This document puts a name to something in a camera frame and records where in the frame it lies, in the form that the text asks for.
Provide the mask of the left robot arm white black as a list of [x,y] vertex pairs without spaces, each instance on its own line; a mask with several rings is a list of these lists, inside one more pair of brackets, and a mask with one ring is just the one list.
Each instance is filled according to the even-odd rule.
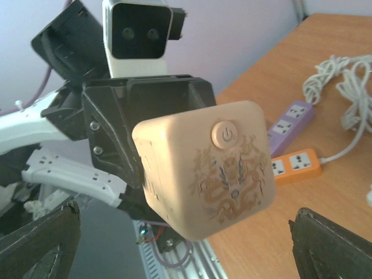
[[161,3],[103,1],[102,22],[80,1],[33,39],[65,83],[1,114],[1,185],[52,184],[99,199],[132,219],[157,220],[132,139],[141,121],[215,105],[209,82],[169,75],[164,53],[187,16]]

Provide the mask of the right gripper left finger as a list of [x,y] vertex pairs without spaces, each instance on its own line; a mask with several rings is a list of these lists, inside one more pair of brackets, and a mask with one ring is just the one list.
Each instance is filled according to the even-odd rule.
[[68,278],[81,237],[78,203],[1,238],[1,278]]

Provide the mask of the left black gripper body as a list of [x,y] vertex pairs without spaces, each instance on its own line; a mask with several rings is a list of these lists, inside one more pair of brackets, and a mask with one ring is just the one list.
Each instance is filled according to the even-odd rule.
[[134,127],[216,104],[211,83],[187,74],[91,80],[83,85],[81,100],[94,167],[132,188],[144,182]]

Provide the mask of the beige cube socket adapter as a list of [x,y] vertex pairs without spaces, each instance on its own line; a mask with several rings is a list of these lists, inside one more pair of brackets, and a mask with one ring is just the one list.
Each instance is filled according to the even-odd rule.
[[132,138],[148,205],[185,239],[205,239],[273,203],[266,121],[252,101],[145,120]]

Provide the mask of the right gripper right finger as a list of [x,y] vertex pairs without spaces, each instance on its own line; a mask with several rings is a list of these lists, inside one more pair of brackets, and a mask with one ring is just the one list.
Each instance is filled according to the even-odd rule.
[[300,278],[371,278],[371,242],[309,208],[289,220]]

